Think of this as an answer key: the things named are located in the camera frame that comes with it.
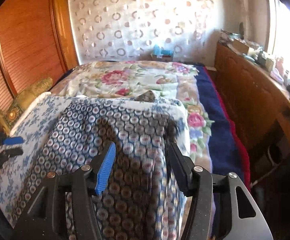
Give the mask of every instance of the pink flower pattern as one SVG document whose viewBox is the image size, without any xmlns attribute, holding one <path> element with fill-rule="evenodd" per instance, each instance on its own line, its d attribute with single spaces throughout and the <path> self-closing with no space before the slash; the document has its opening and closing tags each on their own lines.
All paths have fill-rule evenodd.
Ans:
<svg viewBox="0 0 290 240">
<path fill-rule="evenodd" d="M 129 94 L 129 92 L 130 92 L 130 91 L 129 91 L 128 88 L 122 88 L 122 89 L 116 91 L 115 94 L 117 94 L 117 95 L 121 95 L 121 96 L 126 96 L 126 95 Z"/>
<path fill-rule="evenodd" d="M 183 73 L 183 74 L 188 74 L 189 69 L 185 67 L 183 64 L 178 63 L 178 62 L 173 62 L 173 67 L 178 73 Z"/>
<path fill-rule="evenodd" d="M 194 128 L 206 126 L 206 121 L 198 113 L 190 113 L 187 118 L 187 121 L 188 121 L 188 124 Z"/>
<path fill-rule="evenodd" d="M 191 151 L 191 152 L 197 152 L 197 145 L 194 144 L 194 143 L 191 143 L 191 144 L 190 144 L 190 151 Z"/>
<path fill-rule="evenodd" d="M 128 73 L 123 70 L 114 70 L 102 76 L 101 81 L 106 85 L 122 85 L 128 79 Z"/>
<path fill-rule="evenodd" d="M 159 78 L 156 81 L 156 84 L 158 84 L 158 85 L 162 85 L 162 84 L 166 84 L 166 83 L 171 83 L 171 80 L 168 78 Z"/>
</svg>

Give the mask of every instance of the white curtain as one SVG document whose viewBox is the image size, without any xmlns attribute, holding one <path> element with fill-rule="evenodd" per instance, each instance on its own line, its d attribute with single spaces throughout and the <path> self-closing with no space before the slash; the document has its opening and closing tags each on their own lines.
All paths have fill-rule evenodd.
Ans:
<svg viewBox="0 0 290 240">
<path fill-rule="evenodd" d="M 197 62 L 213 0 L 69 0 L 78 58 L 151 59 L 157 44 L 174 61 Z"/>
</svg>

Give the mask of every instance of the yellow cushion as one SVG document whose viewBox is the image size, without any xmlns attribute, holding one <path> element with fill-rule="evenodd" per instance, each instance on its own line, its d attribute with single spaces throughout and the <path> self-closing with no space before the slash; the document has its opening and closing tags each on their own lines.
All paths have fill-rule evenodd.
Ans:
<svg viewBox="0 0 290 240">
<path fill-rule="evenodd" d="M 43 92 L 48 91 L 53 85 L 52 78 L 42 79 L 18 93 L 13 100 L 11 106 L 4 113 L 0 109 L 0 127 L 6 135 L 9 135 L 10 130 L 20 118 L 22 113 L 29 107 L 29 105 Z"/>
</svg>

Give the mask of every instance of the cardboard box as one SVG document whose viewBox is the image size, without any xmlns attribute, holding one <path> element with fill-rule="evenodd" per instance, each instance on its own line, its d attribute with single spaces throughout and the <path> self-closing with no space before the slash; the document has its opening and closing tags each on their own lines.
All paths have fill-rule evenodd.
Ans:
<svg viewBox="0 0 290 240">
<path fill-rule="evenodd" d="M 236 50 L 238 50 L 240 53 L 246 54 L 250 57 L 256 53 L 256 50 L 254 50 L 253 48 L 249 47 L 248 45 L 242 43 L 238 39 L 234 39 L 234 41 L 232 42 L 232 46 Z"/>
<path fill-rule="evenodd" d="M 157 55 L 152 54 L 152 60 L 159 62 L 173 62 L 173 57 L 168 55 L 162 55 L 161 57 L 157 57 Z"/>
</svg>

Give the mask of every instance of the floral bedspread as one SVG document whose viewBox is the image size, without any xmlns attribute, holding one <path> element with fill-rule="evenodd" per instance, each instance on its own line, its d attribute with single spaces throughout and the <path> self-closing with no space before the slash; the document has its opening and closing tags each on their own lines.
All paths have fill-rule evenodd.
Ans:
<svg viewBox="0 0 290 240">
<path fill-rule="evenodd" d="M 61 96 L 134 98 L 151 90 L 157 96 L 178 99 L 187 110 L 190 157 L 211 172 L 208 140 L 213 121 L 199 101 L 196 75 L 194 66 L 176 62 L 91 62 L 77 67 L 51 92 Z"/>
</svg>

